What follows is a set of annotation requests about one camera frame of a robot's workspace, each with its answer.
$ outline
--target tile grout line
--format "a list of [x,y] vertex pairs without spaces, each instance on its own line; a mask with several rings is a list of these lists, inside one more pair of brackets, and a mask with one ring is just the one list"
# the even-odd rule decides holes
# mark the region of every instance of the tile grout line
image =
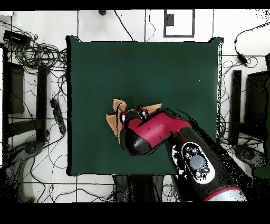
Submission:
[[[23,181],[23,183],[27,183],[27,184],[40,184],[39,182],[27,182],[27,181]],[[58,183],[58,182],[53,182],[53,183],[44,183],[44,184],[62,184],[62,185],[76,185],[76,183]],[[114,185],[113,183],[77,183],[77,185]]]
[[212,38],[214,37],[214,19],[215,19],[215,9],[213,9]]
[[[238,56],[237,54],[222,54],[221,56]],[[245,55],[245,57],[265,57],[265,55]]]
[[[77,11],[77,38],[79,38],[79,10]],[[78,176],[76,176],[76,203],[78,201]]]
[[[32,119],[32,118],[31,117],[13,117],[13,119]],[[55,118],[46,118],[46,120],[55,120]]]
[[[11,16],[11,32],[12,32],[12,27],[13,27],[12,20],[13,20],[13,15]],[[13,54],[12,49],[13,49],[13,46],[11,47],[11,63],[12,63],[12,54]],[[11,109],[11,124],[13,124],[13,113],[12,113],[12,109]],[[11,137],[11,147],[13,148],[13,136]]]

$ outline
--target green mat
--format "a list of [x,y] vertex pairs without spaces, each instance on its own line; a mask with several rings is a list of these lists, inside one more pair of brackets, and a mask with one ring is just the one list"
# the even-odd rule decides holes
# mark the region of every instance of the green mat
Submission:
[[105,119],[113,114],[113,98],[130,108],[162,103],[181,109],[216,140],[220,38],[209,43],[66,40],[71,57],[67,173],[175,174],[164,145],[149,156],[123,152]]

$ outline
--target black border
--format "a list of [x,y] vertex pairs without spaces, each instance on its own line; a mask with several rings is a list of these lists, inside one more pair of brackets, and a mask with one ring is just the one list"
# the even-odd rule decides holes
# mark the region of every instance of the black border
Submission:
[[66,174],[71,175],[72,167],[72,128],[71,128],[71,108],[72,108],[72,89],[71,89],[71,42],[70,36],[66,36],[66,85],[67,85],[67,168]]
[[164,10],[164,28],[163,28],[164,38],[194,38],[195,36],[195,9],[192,10],[192,35],[167,35],[166,22],[165,22],[166,16],[167,16],[167,10]]
[[7,152],[8,152],[8,105],[9,105],[9,97],[11,93],[10,89],[10,74],[7,66],[8,61],[8,50],[4,47],[4,44],[0,44],[0,48],[3,49],[3,97],[2,97],[2,164],[5,164],[7,161]]

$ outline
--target black cable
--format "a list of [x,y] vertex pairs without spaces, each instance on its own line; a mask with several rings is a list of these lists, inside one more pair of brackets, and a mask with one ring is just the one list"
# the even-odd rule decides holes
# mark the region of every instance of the black cable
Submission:
[[97,196],[97,195],[95,195],[95,194],[91,194],[91,193],[87,192],[85,189],[78,188],[77,190],[71,191],[71,192],[69,192],[69,193],[62,193],[62,194],[59,194],[59,195],[55,198],[55,200],[53,201],[53,203],[55,203],[56,200],[57,200],[57,198],[60,197],[61,195],[72,194],[72,193],[74,193],[74,192],[76,192],[76,191],[79,191],[79,190],[80,190],[80,191],[84,191],[86,194],[88,194],[88,195],[90,195],[90,196],[97,197],[98,199],[100,199],[100,200],[103,201],[103,202],[108,202],[108,201],[106,200],[106,198],[104,198],[104,197],[99,197],[99,196]]
[[50,146],[50,145],[53,145],[54,143],[59,142],[60,140],[63,139],[64,136],[65,136],[65,135],[62,135],[60,139],[58,139],[58,140],[54,141],[53,143],[50,143],[50,144],[48,144],[48,145],[46,145],[46,146],[43,146],[43,148],[46,148],[46,147],[48,147],[48,146]]
[[[0,21],[0,23],[2,23],[0,26],[4,26],[3,24],[11,26],[11,24],[6,22]],[[57,47],[51,44],[38,44],[36,42],[37,35],[34,35],[31,32],[22,31],[19,28],[16,29],[18,31],[12,30],[12,32],[27,35],[31,39],[32,45],[14,47],[12,43],[8,42],[7,48],[9,53],[11,53],[11,56],[12,53],[15,54],[15,58],[18,63],[23,66],[26,73],[37,74],[37,72],[28,71],[27,68],[37,70],[38,66],[41,65],[46,65],[51,71],[66,71],[66,49],[59,51]]]
[[260,27],[264,27],[264,26],[267,26],[267,25],[269,25],[269,24],[270,24],[270,22],[264,23],[264,24],[262,24],[262,25],[259,25],[259,26],[256,26],[256,27],[254,27],[254,28],[251,28],[251,29],[244,30],[244,31],[240,32],[240,33],[236,36],[236,38],[235,38],[235,40],[234,40],[234,48],[235,48],[236,53],[237,53],[237,54],[240,54],[240,53],[236,50],[236,42],[237,42],[237,38],[238,38],[242,33],[247,32],[247,31],[251,31],[251,30],[254,30],[254,29],[257,29],[257,28],[260,28]]
[[36,135],[36,134],[33,134],[33,135],[31,135],[30,137],[28,137],[28,138],[25,140],[25,143],[27,142],[27,140],[28,140],[29,138],[33,137],[34,135]]
[[[62,138],[63,138],[63,136],[64,135],[62,135],[57,141],[55,141],[55,142],[53,142],[53,143],[51,143],[51,144],[49,144],[49,145],[52,145],[52,144],[54,144],[54,143],[58,143]],[[37,165],[37,166],[35,166],[35,168],[37,168],[46,158],[48,157],[48,155]],[[30,172],[29,173],[27,173],[24,177],[23,177],[23,180],[28,176],[30,174]]]
[[[60,156],[58,156],[58,158],[55,160],[55,162],[53,163],[53,170],[54,170],[54,167],[56,166],[55,164],[56,164],[56,162],[57,162],[57,160],[61,157],[61,156],[68,156],[68,155],[60,155]],[[51,184],[51,187],[52,188],[54,188],[54,184],[53,184],[53,170],[52,170],[52,184]],[[52,200],[52,202],[53,203],[55,203],[55,201],[53,201],[53,190],[52,190],[52,192],[50,192],[50,198],[51,198],[51,200]]]
[[132,36],[130,35],[130,33],[128,32],[128,30],[126,29],[126,27],[124,26],[124,24],[121,21],[121,18],[119,17],[119,15],[117,14],[116,10],[114,10],[114,13],[116,14],[116,16],[118,17],[120,23],[122,24],[122,26],[124,27],[124,30],[129,34],[130,38],[132,39],[132,41],[134,42],[134,39],[132,38]]
[[[41,181],[39,181],[41,184],[43,184],[44,185],[44,191],[42,192],[42,194],[40,195],[40,197],[39,197],[39,199],[42,197],[42,195],[44,194],[44,192],[45,192],[45,190],[46,190],[46,186],[45,186],[45,183],[44,182],[41,182]],[[49,189],[49,195],[47,196],[47,198],[48,197],[51,197],[51,194],[53,193],[53,189],[54,189],[54,184],[51,184],[51,186],[50,186],[50,189]]]
[[[170,191],[169,191],[168,194],[165,194],[164,193],[164,188],[166,188],[166,187],[169,187],[170,188]],[[176,202],[179,201],[178,195],[177,195],[177,192],[176,192],[176,189],[175,189],[175,186],[173,184],[165,184],[165,185],[163,185],[162,186],[162,194],[164,194],[164,196],[167,197],[167,201],[169,201],[169,199],[171,201],[172,198],[174,198]]]
[[155,28],[155,26],[151,23],[151,21],[150,21],[150,15],[151,15],[151,10],[150,10],[150,12],[149,12],[149,23],[154,27],[154,32],[153,32],[153,35],[151,36],[151,37],[153,37],[154,35],[155,35],[155,31],[156,31],[156,28]]
[[45,190],[46,190],[46,186],[45,186],[45,184],[42,183],[40,180],[38,180],[37,178],[35,178],[34,175],[33,175],[33,173],[32,173],[32,169],[33,169],[33,166],[34,166],[34,164],[35,164],[35,160],[36,160],[36,158],[35,158],[35,156],[34,156],[34,161],[33,161],[33,164],[32,164],[32,166],[31,166],[31,168],[30,168],[31,176],[32,176],[33,179],[35,179],[37,182],[39,182],[40,184],[42,184],[42,185],[44,186],[44,190],[43,190],[42,194],[40,195],[40,197],[38,198],[38,200],[37,200],[37,202],[36,202],[36,203],[38,203],[39,200],[40,200],[40,198],[42,197],[42,195],[44,194],[44,192],[45,192]]
[[[247,59],[247,64],[251,64],[251,62],[252,62],[252,58],[254,58],[255,60],[256,60],[256,64],[254,65],[254,66],[246,66],[246,67],[248,67],[248,68],[254,68],[254,67],[256,67],[257,65],[258,65],[258,60],[257,60],[257,58],[256,57],[250,57],[250,58],[248,58]],[[225,66],[225,63],[228,63],[228,62],[230,62],[231,63],[231,65],[230,66]],[[222,76],[223,76],[223,84],[224,84],[224,89],[223,88],[221,88],[221,90],[222,90],[222,92],[223,92],[223,95],[221,96],[221,98],[220,98],[220,105],[222,105],[224,102],[226,102],[227,100],[228,100],[228,102],[229,102],[229,107],[230,107],[230,98],[231,98],[231,96],[229,96],[229,94],[227,93],[227,91],[226,91],[226,84],[225,84],[225,75],[228,73],[228,71],[230,71],[233,67],[236,67],[236,66],[241,66],[241,65],[243,65],[242,63],[240,63],[240,61],[238,61],[238,62],[236,62],[236,63],[233,63],[232,61],[230,61],[230,60],[228,60],[228,61],[225,61],[223,64],[222,64],[222,67],[223,68],[225,68],[225,69],[227,69],[223,74],[222,74]],[[220,135],[220,142],[222,143],[222,144],[224,144],[224,145],[226,145],[225,146],[225,150],[227,151],[227,152],[229,152],[229,153],[231,153],[232,155],[235,155],[234,153],[233,153],[233,146],[229,146],[228,145],[228,139],[226,139],[226,138],[224,138],[224,135],[225,135],[225,133],[228,133],[228,128],[227,128],[227,124],[229,124],[229,122],[226,122],[225,121],[225,118],[226,118],[226,116],[229,114],[229,112],[230,112],[230,109],[228,110],[228,112],[226,113],[226,115],[223,117],[223,115],[220,115],[220,118],[219,118],[219,120],[220,120],[220,129],[221,129],[221,135]]]

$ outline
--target brown paper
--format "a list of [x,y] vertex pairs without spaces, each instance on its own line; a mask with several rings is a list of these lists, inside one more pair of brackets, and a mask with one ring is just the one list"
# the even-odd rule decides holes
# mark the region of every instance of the brown paper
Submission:
[[[151,106],[143,107],[144,109],[147,109],[148,113],[152,113],[153,111],[159,109],[162,106],[162,104],[155,104]],[[116,114],[115,115],[106,115],[106,121],[108,122],[109,126],[113,130],[113,133],[116,137],[118,137],[118,142],[120,142],[119,136],[120,136],[120,130],[122,128],[121,122],[120,122],[120,114],[126,110],[127,104],[123,100],[120,99],[113,99],[112,108],[113,111],[116,112],[118,108],[118,122],[116,121]]]

